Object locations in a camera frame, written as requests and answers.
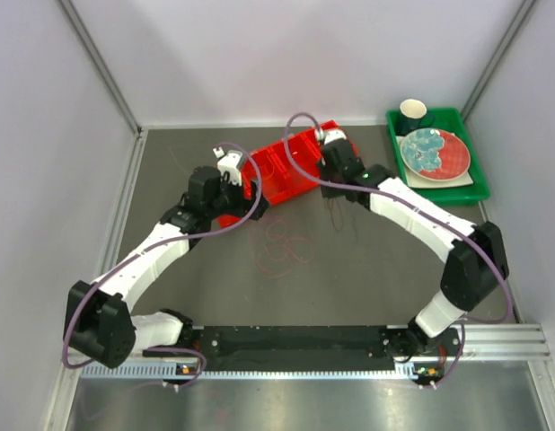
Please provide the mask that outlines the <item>red four-compartment bin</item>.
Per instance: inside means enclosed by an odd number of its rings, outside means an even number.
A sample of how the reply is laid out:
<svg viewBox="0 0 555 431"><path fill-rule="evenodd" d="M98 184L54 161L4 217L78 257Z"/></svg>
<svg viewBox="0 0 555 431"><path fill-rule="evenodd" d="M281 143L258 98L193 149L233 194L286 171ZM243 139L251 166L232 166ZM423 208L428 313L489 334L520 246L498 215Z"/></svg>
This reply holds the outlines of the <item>red four-compartment bin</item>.
<svg viewBox="0 0 555 431"><path fill-rule="evenodd" d="M277 141L251 152L246 156L242 167L243 197L251 197L251 180L259 180L269 208L282 204L292 198L316 189L318 184L308 180L292 166L296 162L305 172L317 177L318 164L321 159L319 144L314 130L309 128L302 132L288 135L290 156L286 155L284 143Z"/></svg>

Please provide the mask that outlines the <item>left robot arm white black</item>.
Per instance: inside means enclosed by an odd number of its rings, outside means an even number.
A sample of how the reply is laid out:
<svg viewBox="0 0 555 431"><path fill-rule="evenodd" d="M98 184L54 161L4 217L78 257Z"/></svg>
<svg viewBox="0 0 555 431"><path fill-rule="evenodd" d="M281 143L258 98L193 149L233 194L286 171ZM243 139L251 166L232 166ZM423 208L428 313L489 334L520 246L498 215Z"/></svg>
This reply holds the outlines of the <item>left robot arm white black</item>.
<svg viewBox="0 0 555 431"><path fill-rule="evenodd" d="M211 224L219 216L234 216L242 224L261 218L268 205L260 177L251 180L246 198L228 169L198 167L181 200L126 258L91 283L78 281L70 288L63 349L73 348L108 368L133 352L157 347L175 356L188 354L194 343L190 319L171 310L134 316L137 301L172 263L214 235Z"/></svg>

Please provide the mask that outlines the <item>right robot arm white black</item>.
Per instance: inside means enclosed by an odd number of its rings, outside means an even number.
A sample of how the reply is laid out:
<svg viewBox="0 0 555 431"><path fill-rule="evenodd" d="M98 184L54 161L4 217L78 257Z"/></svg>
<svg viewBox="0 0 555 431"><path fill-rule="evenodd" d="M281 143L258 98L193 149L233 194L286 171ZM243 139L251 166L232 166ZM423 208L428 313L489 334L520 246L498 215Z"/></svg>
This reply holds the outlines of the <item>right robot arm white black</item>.
<svg viewBox="0 0 555 431"><path fill-rule="evenodd" d="M343 196L393 221L444 262L439 291L410 320L401 336L407 354L432 354L441 346L444 331L507 280L509 269L500 229L491 222L474 224L444 211L382 165L365 167L338 129L325 133L318 142L323 196Z"/></svg>

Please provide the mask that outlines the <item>dark green white cup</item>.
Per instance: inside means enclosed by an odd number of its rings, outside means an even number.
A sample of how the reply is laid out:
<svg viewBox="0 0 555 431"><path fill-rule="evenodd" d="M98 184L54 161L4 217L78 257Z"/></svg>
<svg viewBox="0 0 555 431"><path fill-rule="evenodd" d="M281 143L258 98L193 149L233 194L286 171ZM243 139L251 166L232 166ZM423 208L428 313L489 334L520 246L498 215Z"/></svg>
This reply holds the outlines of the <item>dark green white cup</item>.
<svg viewBox="0 0 555 431"><path fill-rule="evenodd" d="M435 120L435 115L428 112L424 102L406 99L399 105L395 131L398 136L406 136L414 130L432 127Z"/></svg>

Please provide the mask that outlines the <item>red blue patterned plate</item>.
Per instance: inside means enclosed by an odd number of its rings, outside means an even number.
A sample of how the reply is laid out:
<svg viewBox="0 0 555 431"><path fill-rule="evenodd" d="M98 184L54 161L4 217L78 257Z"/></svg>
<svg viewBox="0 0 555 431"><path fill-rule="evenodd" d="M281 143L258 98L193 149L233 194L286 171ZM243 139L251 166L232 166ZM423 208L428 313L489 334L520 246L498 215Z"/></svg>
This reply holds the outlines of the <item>red blue patterned plate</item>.
<svg viewBox="0 0 555 431"><path fill-rule="evenodd" d="M457 180L471 166L467 145L455 134L442 129L414 130L401 140L399 148L405 166L425 180Z"/></svg>

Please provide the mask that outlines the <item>green plastic tray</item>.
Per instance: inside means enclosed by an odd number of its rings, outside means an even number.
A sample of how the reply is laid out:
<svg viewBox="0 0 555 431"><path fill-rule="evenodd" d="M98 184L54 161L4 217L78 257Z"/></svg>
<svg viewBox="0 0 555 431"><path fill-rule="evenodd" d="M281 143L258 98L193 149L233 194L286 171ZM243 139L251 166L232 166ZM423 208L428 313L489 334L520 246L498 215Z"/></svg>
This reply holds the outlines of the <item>green plastic tray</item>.
<svg viewBox="0 0 555 431"><path fill-rule="evenodd" d="M439 206L472 205L489 198L489 186L456 108L429 109L407 131L400 110L386 113L403 182Z"/></svg>

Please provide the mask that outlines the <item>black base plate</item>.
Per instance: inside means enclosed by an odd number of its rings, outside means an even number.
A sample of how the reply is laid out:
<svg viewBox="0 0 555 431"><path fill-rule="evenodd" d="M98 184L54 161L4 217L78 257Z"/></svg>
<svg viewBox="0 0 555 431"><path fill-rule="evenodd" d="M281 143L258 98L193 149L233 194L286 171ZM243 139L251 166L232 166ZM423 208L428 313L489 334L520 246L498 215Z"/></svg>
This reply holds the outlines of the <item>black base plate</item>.
<svg viewBox="0 0 555 431"><path fill-rule="evenodd" d="M457 329L435 339L387 326L206 326L180 346L205 356L211 372L387 371L396 360L443 362L461 344Z"/></svg>

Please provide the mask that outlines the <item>aluminium frame rail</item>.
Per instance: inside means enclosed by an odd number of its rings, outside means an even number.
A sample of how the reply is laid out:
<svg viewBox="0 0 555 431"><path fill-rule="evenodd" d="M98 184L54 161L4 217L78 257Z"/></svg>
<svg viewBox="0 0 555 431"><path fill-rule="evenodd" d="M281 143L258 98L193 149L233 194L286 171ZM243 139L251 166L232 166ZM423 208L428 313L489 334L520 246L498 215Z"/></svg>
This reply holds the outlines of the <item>aluminium frame rail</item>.
<svg viewBox="0 0 555 431"><path fill-rule="evenodd" d="M461 344L459 351L454 357L447 357L443 364L449 359L456 357L465 360L519 360L522 358L545 357L549 354L542 330L537 325L508 324L508 325L453 325L450 328L458 330ZM102 365L96 361L89 361L88 357L80 352L69 348L63 349L63 360L66 365L78 368L87 365ZM181 361L189 360L207 364L205 356L196 350L181 347L180 345L170 348L157 347L131 353L121 364L135 360L159 360L159 361ZM396 360L395 364L411 364L413 362L430 362L426 357L415 357L411 360Z"/></svg>

